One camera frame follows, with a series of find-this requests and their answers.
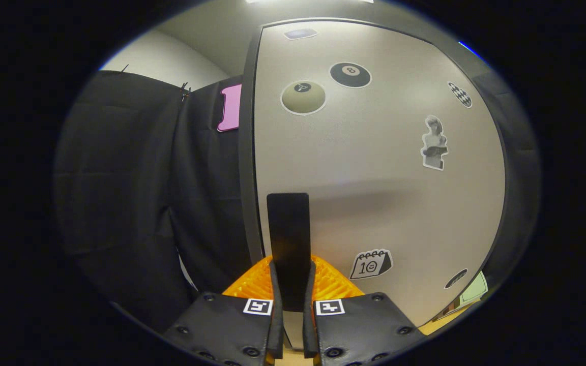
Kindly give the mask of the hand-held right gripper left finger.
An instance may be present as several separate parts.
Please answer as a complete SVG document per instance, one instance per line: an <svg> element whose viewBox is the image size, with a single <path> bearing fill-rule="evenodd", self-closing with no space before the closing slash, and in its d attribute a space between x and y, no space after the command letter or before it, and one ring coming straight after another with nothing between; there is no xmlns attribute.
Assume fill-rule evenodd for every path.
<svg viewBox="0 0 586 366"><path fill-rule="evenodd" d="M221 293L204 292L164 337L219 365L274 365L283 358L283 304L267 256Z"/></svg>

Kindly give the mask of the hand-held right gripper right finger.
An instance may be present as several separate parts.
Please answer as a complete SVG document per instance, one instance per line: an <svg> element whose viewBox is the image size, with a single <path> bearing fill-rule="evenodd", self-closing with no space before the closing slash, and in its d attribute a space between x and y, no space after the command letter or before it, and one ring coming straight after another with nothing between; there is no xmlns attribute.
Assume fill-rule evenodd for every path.
<svg viewBox="0 0 586 366"><path fill-rule="evenodd" d="M364 293L328 262L311 257L303 354L314 365L378 364L427 339L387 294Z"/></svg>

